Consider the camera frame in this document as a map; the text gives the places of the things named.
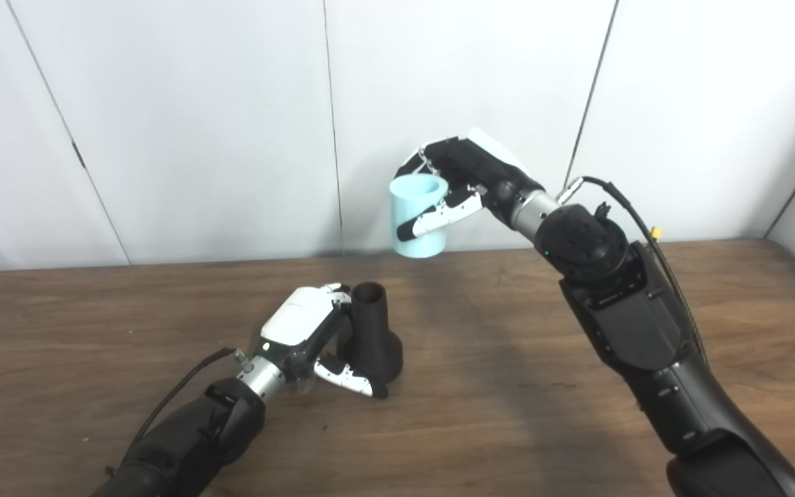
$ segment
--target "wire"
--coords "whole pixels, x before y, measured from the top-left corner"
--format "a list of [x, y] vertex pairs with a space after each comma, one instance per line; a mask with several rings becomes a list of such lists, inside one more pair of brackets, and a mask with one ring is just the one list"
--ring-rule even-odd
[[146, 434], [146, 430], [149, 429], [149, 425], [152, 424], [152, 421], [155, 421], [155, 418], [161, 413], [161, 410], [164, 409], [164, 406], [168, 405], [168, 402], [173, 400], [174, 396], [176, 396], [177, 393], [179, 393], [179, 391], [182, 390], [187, 383], [189, 383], [189, 380], [192, 380], [192, 377], [198, 374], [198, 371], [203, 370], [213, 362], [216, 362], [222, 358], [226, 358], [226, 356], [231, 355], [234, 352], [235, 350], [230, 349], [230, 347], [223, 347], [223, 349], [219, 349], [217, 352], [208, 355], [207, 358], [202, 359], [202, 361], [199, 362], [199, 364], [195, 366], [192, 371], [189, 371], [188, 374], [183, 377], [183, 380], [180, 380], [180, 382], [177, 383], [176, 387], [173, 387], [173, 389], [168, 392], [167, 396], [164, 396], [164, 399], [161, 399], [161, 402], [158, 402], [158, 405], [155, 406], [155, 409], [152, 409], [152, 412], [149, 413], [149, 417], [146, 418], [145, 422], [143, 422], [142, 427], [139, 428], [139, 431], [137, 431], [137, 434], [135, 437], [133, 437], [133, 441], [130, 444], [133, 445], [137, 443], [140, 438], [143, 438], [143, 435]]
[[622, 193], [618, 190], [618, 188], [616, 188], [615, 185], [612, 184], [612, 182], [604, 182], [602, 179], [593, 178], [592, 176], [583, 176], [582, 179], [586, 183], [593, 183], [594, 185], [602, 188], [603, 191], [614, 198], [615, 201], [618, 202], [618, 204], [621, 205], [622, 208], [624, 208], [625, 211], [631, 215], [631, 218], [634, 219], [634, 223], [637, 224], [640, 232], [643, 233], [643, 237], [646, 238], [646, 243], [649, 243], [650, 248], [654, 254], [656, 254], [658, 263], [665, 271], [665, 276], [667, 276], [668, 282], [671, 283], [673, 291], [676, 294], [676, 298], [679, 299], [679, 302], [683, 305], [683, 309], [685, 309], [685, 314], [687, 314], [687, 317], [689, 318], [691, 330], [693, 331], [695, 345], [701, 352], [701, 357], [704, 359], [704, 364], [709, 364], [709, 361], [707, 361], [707, 352], [704, 350], [704, 343], [701, 342], [701, 334], [698, 332], [698, 325], [695, 324], [695, 317], [691, 314], [689, 303], [685, 299], [685, 295], [683, 295], [683, 290], [680, 289], [678, 281], [676, 281], [676, 276], [673, 273], [671, 265], [668, 264], [668, 259], [665, 257], [665, 253], [662, 252], [662, 248], [659, 246], [658, 240], [654, 239], [652, 233], [650, 233], [649, 227], [643, 222], [640, 214], [637, 214], [636, 208], [631, 205], [631, 201], [627, 200], [627, 197], [622, 195]]

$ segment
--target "wooden table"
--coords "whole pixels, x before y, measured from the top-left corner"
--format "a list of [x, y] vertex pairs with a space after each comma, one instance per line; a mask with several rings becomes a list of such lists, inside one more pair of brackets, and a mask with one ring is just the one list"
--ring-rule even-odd
[[[795, 261], [667, 244], [717, 377], [795, 463]], [[388, 400], [286, 388], [207, 495], [670, 495], [669, 455], [533, 251], [0, 273], [0, 495], [86, 495], [199, 359], [296, 286], [377, 280], [404, 341]], [[173, 406], [234, 374], [216, 364]]]

